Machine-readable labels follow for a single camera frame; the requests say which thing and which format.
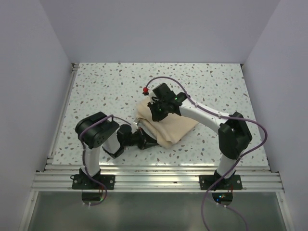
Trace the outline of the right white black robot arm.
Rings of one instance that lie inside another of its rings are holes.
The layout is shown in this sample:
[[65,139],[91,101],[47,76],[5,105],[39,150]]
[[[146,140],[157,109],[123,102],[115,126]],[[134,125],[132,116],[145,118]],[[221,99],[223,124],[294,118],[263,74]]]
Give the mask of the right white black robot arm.
[[192,119],[210,128],[218,135],[218,144],[222,157],[215,171],[214,183],[220,189],[231,184],[231,176],[235,173],[233,166],[240,154],[248,147],[252,140],[251,132],[242,114],[232,115],[201,109],[186,96],[184,92],[175,94],[166,83],[162,83],[149,91],[152,120],[160,122],[170,114],[176,114]]

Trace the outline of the beige cloth wrap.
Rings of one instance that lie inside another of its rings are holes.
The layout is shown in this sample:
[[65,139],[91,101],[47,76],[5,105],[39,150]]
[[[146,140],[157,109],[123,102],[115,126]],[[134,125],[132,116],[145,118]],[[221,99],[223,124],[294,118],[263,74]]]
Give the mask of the beige cloth wrap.
[[137,104],[136,119],[155,136],[157,143],[166,149],[177,144],[198,125],[197,121],[177,114],[168,114],[162,121],[154,122],[147,106],[149,102],[149,99],[144,99]]

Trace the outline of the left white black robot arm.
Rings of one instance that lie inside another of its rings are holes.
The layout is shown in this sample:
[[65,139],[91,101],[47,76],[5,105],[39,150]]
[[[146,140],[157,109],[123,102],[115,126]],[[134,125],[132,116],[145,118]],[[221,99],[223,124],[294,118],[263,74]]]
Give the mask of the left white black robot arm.
[[81,171],[85,174],[83,183],[89,189],[99,186],[99,156],[103,149],[113,159],[118,158],[127,147],[136,146],[145,150],[158,145],[156,139],[148,135],[137,124],[103,112],[95,113],[80,120],[75,132],[83,147]]

